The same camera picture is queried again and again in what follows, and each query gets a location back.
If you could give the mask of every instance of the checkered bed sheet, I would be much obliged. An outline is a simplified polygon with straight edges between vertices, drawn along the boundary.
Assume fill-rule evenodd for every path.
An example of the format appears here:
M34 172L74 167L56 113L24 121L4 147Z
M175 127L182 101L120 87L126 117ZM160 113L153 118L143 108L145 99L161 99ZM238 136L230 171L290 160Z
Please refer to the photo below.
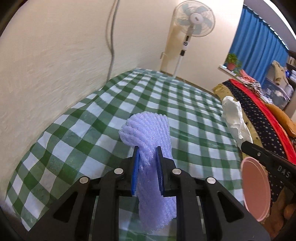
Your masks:
M118 130L133 114L167 115L176 166L193 177L213 176L243 201L239 150L221 119L221 102L163 73L136 68L111 79L70 108L38 138L17 166L6 203L29 230L81 176L98 178L132 156ZM174 240L176 220L147 234L136 197L120 198L121 240Z

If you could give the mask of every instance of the metal screw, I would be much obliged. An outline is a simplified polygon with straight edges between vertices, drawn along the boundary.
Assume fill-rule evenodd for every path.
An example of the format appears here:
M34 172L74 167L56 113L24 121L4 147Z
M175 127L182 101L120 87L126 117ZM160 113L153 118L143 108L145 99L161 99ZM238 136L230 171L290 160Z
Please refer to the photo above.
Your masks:
M89 179L87 177L82 177L79 179L79 182L82 183L82 184L85 184L89 181Z
M123 169L122 169L122 168L116 168L116 169L114 170L114 173L115 173L115 174L122 174L122 173L123 173Z
M182 171L180 169L178 169L178 168L173 169L173 174L180 175L181 172Z
M209 178L207 179L207 182L208 182L209 184L215 184L215 183L216 183L216 179L213 178L213 177L209 177Z

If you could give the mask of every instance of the star pattern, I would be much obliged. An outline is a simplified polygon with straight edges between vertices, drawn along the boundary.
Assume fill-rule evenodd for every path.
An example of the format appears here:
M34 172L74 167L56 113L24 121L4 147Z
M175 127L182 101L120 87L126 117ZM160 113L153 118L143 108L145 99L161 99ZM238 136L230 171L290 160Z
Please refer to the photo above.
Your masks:
M229 80L223 83L232 93L232 95L240 102L242 109L245 111L248 119L253 124L263 147L278 156L287 159L285 152L283 151L283 146L279 141L279 138L269 123L266 116L258 108L258 106L253 102L253 100L246 95L239 88L234 86ZM283 186L282 182L279 181L275 176L268 173L268 179L271 190L271 206L277 200Z

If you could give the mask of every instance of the blue curtain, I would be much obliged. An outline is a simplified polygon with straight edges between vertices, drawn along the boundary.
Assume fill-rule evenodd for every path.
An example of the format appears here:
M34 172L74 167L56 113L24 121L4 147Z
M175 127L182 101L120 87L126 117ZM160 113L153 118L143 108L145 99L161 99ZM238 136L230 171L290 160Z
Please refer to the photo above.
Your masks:
M242 69L259 81L265 76L273 60L286 66L288 50L268 24L244 5L230 53L242 62Z

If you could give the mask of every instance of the white tissue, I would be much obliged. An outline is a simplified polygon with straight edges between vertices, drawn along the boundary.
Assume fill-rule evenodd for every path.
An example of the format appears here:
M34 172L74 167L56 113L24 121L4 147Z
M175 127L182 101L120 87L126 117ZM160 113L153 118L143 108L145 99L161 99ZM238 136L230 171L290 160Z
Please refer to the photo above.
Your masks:
M233 97L226 96L222 100L222 117L226 120L226 125L232 137L236 140L237 146L241 149L244 141L253 143L250 131L242 117L242 107L239 101L234 101Z

